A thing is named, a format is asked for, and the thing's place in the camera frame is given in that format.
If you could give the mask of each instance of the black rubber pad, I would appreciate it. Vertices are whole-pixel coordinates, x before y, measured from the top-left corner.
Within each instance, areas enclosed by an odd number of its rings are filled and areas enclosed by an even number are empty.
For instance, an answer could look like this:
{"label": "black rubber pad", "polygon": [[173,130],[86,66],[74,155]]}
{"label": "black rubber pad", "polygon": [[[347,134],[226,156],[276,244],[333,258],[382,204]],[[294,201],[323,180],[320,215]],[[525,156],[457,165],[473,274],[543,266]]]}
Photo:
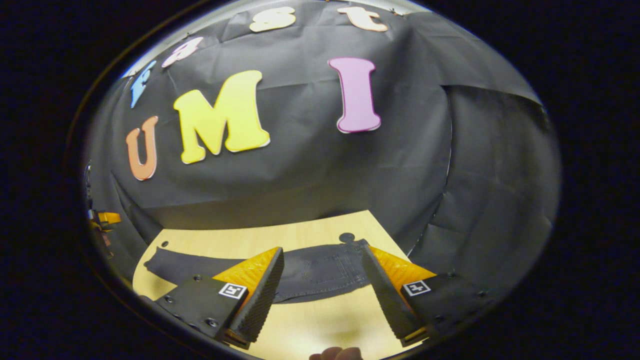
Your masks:
{"label": "black rubber pad", "polygon": [[265,271],[255,293],[231,321],[229,330],[240,335],[244,340],[255,342],[267,319],[273,303],[282,270],[284,269],[284,253],[282,248],[276,251],[271,263]]}
{"label": "black rubber pad", "polygon": [[402,296],[398,294],[369,246],[364,247],[362,252],[362,265],[369,281],[371,281],[373,290],[376,292],[382,312],[396,337],[398,339],[405,338],[423,327],[424,324],[412,313]]}

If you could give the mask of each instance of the table surface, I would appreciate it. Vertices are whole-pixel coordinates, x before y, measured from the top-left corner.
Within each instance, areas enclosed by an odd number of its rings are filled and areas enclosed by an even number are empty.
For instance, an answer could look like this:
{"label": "table surface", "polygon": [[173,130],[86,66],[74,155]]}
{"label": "table surface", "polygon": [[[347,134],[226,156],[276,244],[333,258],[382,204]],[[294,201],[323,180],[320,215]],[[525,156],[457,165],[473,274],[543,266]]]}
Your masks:
{"label": "table surface", "polygon": [[[149,272],[143,265],[164,241],[164,249],[212,258],[250,258],[282,247],[284,251],[338,244],[342,233],[366,239],[378,249],[408,258],[369,211],[294,224],[229,230],[163,229],[138,262],[133,289],[156,300],[176,285]],[[296,304],[273,304],[258,340],[248,350],[267,360],[300,359],[328,347],[359,347],[365,360],[381,359],[408,350],[396,339],[371,285],[328,299]]]}

